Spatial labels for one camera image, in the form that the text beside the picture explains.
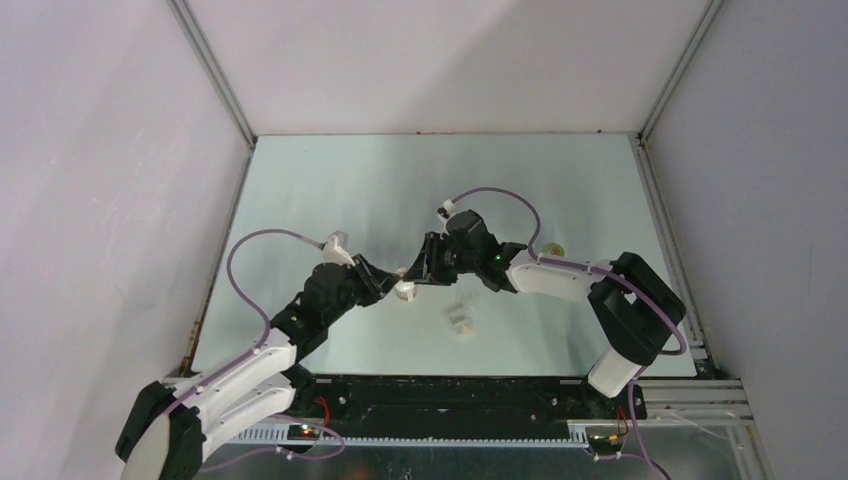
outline white cylinder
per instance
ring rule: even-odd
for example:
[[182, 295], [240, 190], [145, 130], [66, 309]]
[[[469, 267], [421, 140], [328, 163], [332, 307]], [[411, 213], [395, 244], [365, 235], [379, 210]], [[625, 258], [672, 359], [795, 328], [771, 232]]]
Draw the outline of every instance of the white cylinder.
[[[400, 275], [400, 278], [403, 278], [403, 276], [406, 275], [406, 269], [399, 268], [397, 274]], [[400, 282], [395, 284], [395, 295], [397, 295], [398, 298], [403, 300], [404, 302], [411, 302], [417, 294], [418, 285], [412, 282], [404, 282], [403, 280], [401, 280]]]

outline metal rack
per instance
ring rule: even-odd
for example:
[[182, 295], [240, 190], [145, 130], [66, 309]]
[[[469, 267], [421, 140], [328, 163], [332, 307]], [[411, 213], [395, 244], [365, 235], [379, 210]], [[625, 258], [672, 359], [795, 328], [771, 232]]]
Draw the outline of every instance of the metal rack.
[[[245, 144], [252, 152], [256, 144], [256, 134], [251, 129], [238, 103], [237, 96], [227, 81], [219, 62], [215, 59], [215, 54], [209, 46], [201, 26], [198, 24], [189, 2], [187, 0], [168, 0], [168, 3], [204, 70], [207, 72], [211, 83], [227, 108], [235, 126], [241, 133]], [[639, 384], [643, 388], [648, 410], [648, 419], [641, 421], [640, 425], [647, 427], [647, 429], [658, 427], [709, 429], [707, 434], [721, 435], [729, 442], [733, 452], [736, 471], [740, 478], [771, 479], [774, 478], [774, 475], [766, 460], [763, 444], [760, 440], [742, 383], [739, 380], [714, 379], [719, 372], [717, 370], [717, 359], [709, 351], [710, 339], [708, 329], [704, 328], [708, 319], [703, 318], [698, 313], [692, 288], [687, 280], [683, 258], [678, 248], [668, 210], [663, 201], [657, 175], [652, 167], [650, 155], [645, 148], [646, 141], [652, 134], [666, 103], [672, 96], [716, 16], [721, 11], [723, 4], [723, 0], [709, 2], [675, 68], [663, 86], [661, 94], [654, 103], [641, 131], [638, 133], [634, 132], [630, 135], [634, 161], [636, 162], [648, 198], [666, 266], [670, 272], [673, 286], [689, 312], [684, 322], [686, 324], [689, 345], [699, 372], [698, 378], [692, 380], [640, 380]], [[248, 155], [245, 163], [249, 164], [249, 162], [250, 155]], [[230, 223], [232, 223], [235, 207], [236, 205], [233, 205], [230, 212]], [[225, 240], [225, 238], [221, 240], [219, 256], [223, 256]], [[187, 359], [191, 358], [193, 348], [196, 346], [199, 330], [202, 327], [202, 318], [203, 312], [195, 324]], [[611, 426], [615, 426], [614, 420], [572, 420], [569, 421], [569, 427], [575, 433], [573, 436], [573, 438], [577, 439], [575, 441], [566, 441], [561, 444], [556, 442], [540, 443], [539, 445], [532, 442], [516, 441], [511, 443], [498, 442], [493, 445], [484, 443], [477, 446], [516, 448], [527, 446], [558, 448], [582, 446], [583, 443], [580, 442], [580, 439], [585, 438], [587, 429]], [[272, 423], [263, 423], [257, 424], [255, 427], [245, 431], [231, 443], [234, 445], [274, 444], [283, 438], [281, 435], [284, 436], [284, 429]], [[351, 444], [367, 447], [402, 447], [410, 445], [409, 442], [391, 439], [356, 439]], [[412, 444], [429, 447], [440, 445], [438, 441], [412, 442]]]

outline metal frame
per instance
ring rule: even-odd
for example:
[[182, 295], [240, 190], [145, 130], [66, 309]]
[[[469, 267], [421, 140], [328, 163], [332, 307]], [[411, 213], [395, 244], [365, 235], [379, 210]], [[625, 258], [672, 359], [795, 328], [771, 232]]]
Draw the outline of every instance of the metal frame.
[[206, 39], [203, 29], [197, 23], [197, 17], [195, 17], [194, 11], [186, 0], [168, 0], [168, 5], [171, 6], [174, 17], [176, 17], [180, 27], [182, 27], [189, 44], [191, 44], [192, 50], [197, 54], [200, 65], [203, 66], [203, 70], [209, 75], [209, 81], [212, 82], [215, 92], [218, 94], [221, 102], [223, 102], [227, 113], [230, 115], [233, 123], [235, 123], [239, 133], [241, 133], [244, 143], [247, 145], [247, 148], [252, 149], [256, 145], [256, 134], [250, 128], [250, 123], [248, 123], [247, 117], [236, 99], [233, 87], [230, 86], [227, 77], [224, 75], [223, 70], [221, 70], [221, 65], [215, 59], [215, 55], [212, 53], [212, 47], [209, 46], [209, 41]]
[[[709, 329], [704, 328], [702, 317], [698, 314], [668, 209], [663, 200], [657, 175], [651, 165], [650, 156], [645, 146], [653, 134], [669, 100], [672, 98], [681, 79], [690, 67], [695, 54], [701, 47], [704, 38], [713, 26], [724, 3], [724, 0], [711, 0], [709, 2], [695, 30], [689, 37], [686, 47], [663, 85], [642, 128], [638, 133], [634, 132], [629, 135], [634, 159], [643, 182], [645, 194], [648, 198], [654, 225], [659, 234], [666, 265], [676, 291], [680, 294], [687, 310], [690, 312], [687, 315], [685, 325], [696, 364], [699, 362], [709, 362], [710, 360], [715, 362], [716, 360], [715, 357], [710, 356], [710, 352], [707, 350], [710, 343]], [[233, 199], [232, 209], [228, 213], [229, 223], [221, 240], [218, 255], [218, 259], [220, 259], [225, 254], [226, 238], [229, 235], [233, 216], [235, 215], [244, 187], [253, 149], [256, 145], [256, 134], [250, 127], [247, 117], [238, 103], [235, 92], [216, 60], [212, 48], [189, 5], [189, 1], [168, 0], [168, 4], [197, 55], [198, 60], [208, 74], [216, 93], [249, 149], [245, 168], [239, 181], [239, 189]], [[217, 273], [216, 268], [210, 277], [210, 292], [212, 282]], [[207, 304], [204, 305], [198, 320], [195, 322], [186, 359], [191, 357], [197, 346], [197, 340], [207, 306], [208, 298]], [[698, 368], [701, 373], [704, 372], [703, 366], [699, 366]], [[727, 439], [733, 446], [737, 468], [742, 478], [766, 480], [774, 478], [774, 474], [766, 460], [763, 444], [757, 432], [754, 417], [748, 406], [747, 397], [740, 381], [704, 379], [640, 380], [639, 385], [643, 388], [648, 410], [648, 419], [641, 421], [640, 426], [647, 428], [669, 426], [689, 426], [696, 428], [725, 427]], [[575, 431], [585, 431], [586, 428], [592, 427], [609, 427], [614, 424], [615, 422], [612, 420], [598, 419], [569, 421], [569, 425]], [[255, 438], [249, 437], [250, 435], [245, 435], [238, 439], [237, 442], [269, 443], [274, 441], [271, 438], [272, 436], [268, 438], [262, 436]], [[376, 445], [371, 440], [365, 440], [363, 444]], [[416, 445], [414, 442], [402, 442], [399, 440], [391, 441], [382, 439], [379, 442], [381, 446], [409, 446], [411, 444]]]
[[677, 90], [680, 80], [689, 69], [692, 59], [695, 57], [698, 49], [701, 48], [704, 38], [707, 36], [707, 33], [709, 33], [710, 28], [713, 26], [713, 23], [715, 22], [716, 17], [718, 17], [719, 12], [721, 12], [721, 7], [723, 6], [724, 0], [710, 0], [710, 3], [707, 4], [707, 7], [704, 9], [704, 13], [702, 13], [701, 18], [698, 19], [698, 24], [695, 26], [695, 30], [686, 42], [686, 47], [683, 49], [683, 52], [674, 64], [674, 68], [671, 69], [671, 74], [665, 81], [662, 90], [660, 90], [660, 95], [657, 97], [656, 101], [654, 101], [654, 105], [651, 107], [650, 113], [648, 113], [648, 118], [645, 119], [645, 123], [642, 124], [641, 130], [639, 130], [639, 137], [641, 139], [647, 140], [654, 133], [654, 129], [656, 128], [657, 122], [662, 116], [666, 105], [668, 105], [669, 100], [675, 90]]

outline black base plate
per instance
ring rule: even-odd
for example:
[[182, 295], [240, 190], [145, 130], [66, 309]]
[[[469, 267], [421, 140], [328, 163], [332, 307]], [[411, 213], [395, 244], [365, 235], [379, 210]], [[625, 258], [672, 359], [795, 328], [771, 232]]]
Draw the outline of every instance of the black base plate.
[[[619, 406], [627, 410], [626, 392], [608, 399], [580, 378], [316, 375], [310, 383], [289, 413], [323, 417], [314, 399], [324, 397], [329, 426], [344, 437], [563, 439], [567, 420], [614, 420]], [[634, 394], [642, 397], [638, 386]]]

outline enclosure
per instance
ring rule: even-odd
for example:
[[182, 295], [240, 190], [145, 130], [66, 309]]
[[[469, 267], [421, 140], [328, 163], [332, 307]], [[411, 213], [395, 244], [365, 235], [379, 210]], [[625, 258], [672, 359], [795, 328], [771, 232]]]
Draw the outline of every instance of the enclosure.
[[[342, 230], [404, 267], [436, 209], [480, 186], [538, 209], [538, 247], [638, 252], [683, 300], [689, 351], [638, 382], [671, 478], [841, 473], [844, 2], [48, 1], [3, 17], [10, 478], [119, 476], [138, 390], [250, 344], [260, 323], [225, 268], [244, 235]], [[509, 196], [462, 207], [499, 240], [533, 232]], [[319, 261], [261, 238], [234, 274], [273, 313]], [[445, 313], [467, 299], [468, 335]], [[568, 385], [605, 348], [587, 306], [469, 278], [349, 312], [304, 365]], [[570, 419], [562, 442], [350, 438], [330, 460], [257, 455], [199, 478], [652, 478], [583, 451], [616, 423]]]

